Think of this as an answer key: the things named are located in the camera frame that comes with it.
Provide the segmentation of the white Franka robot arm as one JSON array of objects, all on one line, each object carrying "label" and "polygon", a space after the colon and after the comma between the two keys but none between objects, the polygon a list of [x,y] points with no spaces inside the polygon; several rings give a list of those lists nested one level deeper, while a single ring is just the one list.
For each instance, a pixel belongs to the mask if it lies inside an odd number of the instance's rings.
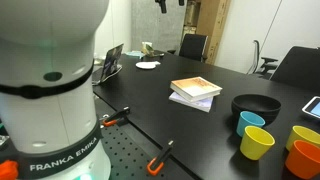
[{"label": "white Franka robot arm", "polygon": [[108,180],[92,87],[109,0],[0,0],[1,120],[20,180]]}]

